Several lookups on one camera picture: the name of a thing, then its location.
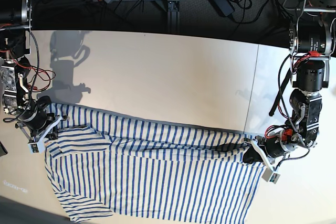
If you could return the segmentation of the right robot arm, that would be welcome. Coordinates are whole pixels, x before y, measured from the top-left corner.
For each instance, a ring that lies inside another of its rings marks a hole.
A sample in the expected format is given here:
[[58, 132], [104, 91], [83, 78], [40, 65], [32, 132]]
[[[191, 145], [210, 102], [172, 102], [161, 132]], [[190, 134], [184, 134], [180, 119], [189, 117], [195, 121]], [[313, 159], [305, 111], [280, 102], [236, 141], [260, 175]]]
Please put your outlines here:
[[1, 83], [4, 123], [15, 123], [28, 138], [30, 145], [40, 140], [56, 140], [57, 124], [65, 116], [47, 113], [51, 104], [48, 96], [33, 99], [34, 83], [27, 78], [32, 72], [33, 82], [44, 72], [39, 65], [32, 66], [27, 59], [30, 45], [37, 44], [31, 31], [33, 0], [1, 0]]

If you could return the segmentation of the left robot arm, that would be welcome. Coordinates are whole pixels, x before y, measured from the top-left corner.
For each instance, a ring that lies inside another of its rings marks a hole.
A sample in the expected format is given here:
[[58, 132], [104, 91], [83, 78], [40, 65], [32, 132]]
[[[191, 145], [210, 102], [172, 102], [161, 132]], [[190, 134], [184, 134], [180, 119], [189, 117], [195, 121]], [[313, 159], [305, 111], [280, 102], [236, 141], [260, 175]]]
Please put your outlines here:
[[277, 174], [281, 162], [289, 161], [298, 147], [310, 150], [316, 144], [322, 109], [320, 91], [329, 86], [330, 58], [335, 51], [335, 0], [301, 0], [296, 21], [289, 26], [288, 69], [283, 80], [278, 79], [278, 93], [269, 112], [276, 109], [286, 121], [271, 125], [263, 136], [248, 140], [249, 149], [243, 163], [263, 163], [271, 174]]

